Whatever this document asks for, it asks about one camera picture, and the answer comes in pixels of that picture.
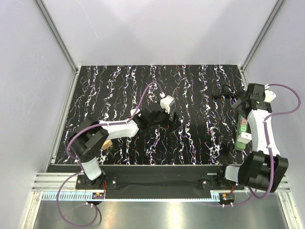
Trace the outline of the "beige cube socket adapter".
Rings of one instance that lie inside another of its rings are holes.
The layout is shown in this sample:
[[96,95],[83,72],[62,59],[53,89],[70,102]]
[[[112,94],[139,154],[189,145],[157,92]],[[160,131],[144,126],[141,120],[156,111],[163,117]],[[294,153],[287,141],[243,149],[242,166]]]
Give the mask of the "beige cube socket adapter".
[[113,145],[112,140],[106,140],[102,145],[102,150],[106,150]]

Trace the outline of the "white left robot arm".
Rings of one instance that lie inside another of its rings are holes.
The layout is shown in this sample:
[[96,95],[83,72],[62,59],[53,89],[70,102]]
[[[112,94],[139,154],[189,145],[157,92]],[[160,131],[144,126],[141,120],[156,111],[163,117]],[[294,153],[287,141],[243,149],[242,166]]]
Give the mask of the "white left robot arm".
[[174,104],[174,99],[167,96],[145,108],[132,109],[131,117],[126,120],[106,122],[90,117],[85,119],[71,134],[66,152],[78,161],[81,172],[87,176],[86,183],[93,189],[103,183],[97,157],[105,142],[132,138],[153,126],[177,129],[180,121],[178,114],[173,111]]

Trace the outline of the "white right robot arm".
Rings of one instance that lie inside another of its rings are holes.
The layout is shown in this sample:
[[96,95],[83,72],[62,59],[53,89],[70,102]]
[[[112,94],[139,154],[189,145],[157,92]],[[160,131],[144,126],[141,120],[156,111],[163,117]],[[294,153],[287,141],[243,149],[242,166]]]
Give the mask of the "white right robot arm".
[[274,193],[285,175],[289,162],[281,157],[273,137],[269,92],[263,84],[250,83],[245,93],[233,104],[247,120],[251,136],[252,151],[238,166],[225,166],[216,177],[218,187],[229,188],[233,183]]

